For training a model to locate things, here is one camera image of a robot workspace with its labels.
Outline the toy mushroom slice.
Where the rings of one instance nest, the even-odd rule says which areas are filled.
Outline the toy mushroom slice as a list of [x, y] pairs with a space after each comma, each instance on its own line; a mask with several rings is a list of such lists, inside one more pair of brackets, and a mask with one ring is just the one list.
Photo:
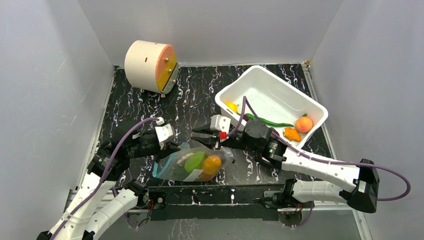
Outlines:
[[187, 153], [187, 154], [185, 154], [185, 155], [183, 155], [178, 161], [177, 161], [177, 164], [179, 165], [179, 166], [184, 166], [184, 164], [185, 164], [185, 162], [192, 156], [192, 155], [194, 155], [194, 153], [193, 152], [190, 152], [190, 153]]

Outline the green toy leaf vegetable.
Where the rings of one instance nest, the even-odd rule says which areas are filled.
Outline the green toy leaf vegetable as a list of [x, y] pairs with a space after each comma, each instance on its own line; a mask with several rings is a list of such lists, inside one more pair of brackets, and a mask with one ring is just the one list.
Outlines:
[[188, 158], [184, 164], [185, 171], [191, 173], [194, 169], [201, 169], [205, 158], [204, 151], [194, 152], [194, 155]]

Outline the toy orange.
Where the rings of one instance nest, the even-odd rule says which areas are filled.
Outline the toy orange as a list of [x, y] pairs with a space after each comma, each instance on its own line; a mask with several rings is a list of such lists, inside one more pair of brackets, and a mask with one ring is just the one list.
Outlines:
[[217, 155], [209, 155], [205, 158], [202, 165], [203, 173], [206, 175], [215, 175], [222, 166], [222, 160]]

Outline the orange toy pineapple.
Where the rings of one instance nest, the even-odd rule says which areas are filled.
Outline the orange toy pineapple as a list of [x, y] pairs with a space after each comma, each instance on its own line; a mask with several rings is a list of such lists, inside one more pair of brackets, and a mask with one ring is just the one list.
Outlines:
[[210, 181], [213, 177], [213, 175], [204, 172], [202, 164], [193, 169], [189, 169], [189, 171], [187, 171], [184, 166], [177, 165], [171, 173], [172, 180], [181, 182], [206, 182]]

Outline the clear blue zip top bag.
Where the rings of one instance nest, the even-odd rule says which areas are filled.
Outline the clear blue zip top bag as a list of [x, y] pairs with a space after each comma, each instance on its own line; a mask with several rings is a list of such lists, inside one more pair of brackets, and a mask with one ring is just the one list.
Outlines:
[[179, 149], [153, 165], [154, 178], [180, 182], [207, 182], [221, 169], [234, 162], [234, 155], [227, 147], [212, 150], [206, 146], [190, 147], [189, 144], [183, 143]]

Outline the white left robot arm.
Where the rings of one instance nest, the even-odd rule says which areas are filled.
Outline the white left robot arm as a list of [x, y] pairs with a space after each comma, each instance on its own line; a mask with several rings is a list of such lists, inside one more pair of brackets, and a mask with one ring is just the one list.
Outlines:
[[104, 207], [98, 209], [105, 195], [135, 158], [167, 157], [179, 151], [172, 142], [175, 130], [170, 124], [153, 130], [139, 129], [124, 134], [124, 141], [102, 143], [87, 167], [87, 172], [74, 199], [59, 221], [39, 240], [97, 240], [128, 210], [145, 208], [150, 202], [149, 188], [137, 180], [128, 182]]

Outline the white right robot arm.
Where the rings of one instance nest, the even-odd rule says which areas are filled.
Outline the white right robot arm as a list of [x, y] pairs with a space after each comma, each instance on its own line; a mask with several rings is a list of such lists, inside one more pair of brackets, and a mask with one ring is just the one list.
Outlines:
[[372, 161], [362, 159], [347, 165], [331, 158], [320, 159], [284, 142], [272, 127], [259, 119], [249, 120], [243, 130], [233, 134], [229, 133], [229, 120], [224, 118], [222, 123], [223, 126], [217, 121], [194, 128], [194, 133], [207, 137], [191, 139], [212, 150], [225, 147], [251, 152], [263, 166], [318, 178], [318, 181], [287, 179], [282, 190], [262, 198], [264, 205], [294, 208], [301, 203], [321, 201], [347, 204], [364, 213], [377, 211], [380, 178]]

